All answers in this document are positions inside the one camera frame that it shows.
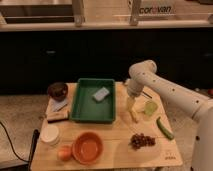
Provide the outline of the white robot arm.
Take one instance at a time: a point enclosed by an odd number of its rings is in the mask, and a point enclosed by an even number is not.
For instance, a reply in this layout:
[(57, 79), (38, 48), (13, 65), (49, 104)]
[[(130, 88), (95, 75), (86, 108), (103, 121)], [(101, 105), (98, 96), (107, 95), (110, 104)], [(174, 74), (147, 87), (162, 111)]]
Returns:
[(128, 95), (138, 97), (147, 86), (185, 111), (198, 123), (191, 171), (213, 171), (213, 98), (159, 77), (156, 71), (153, 60), (131, 65)]

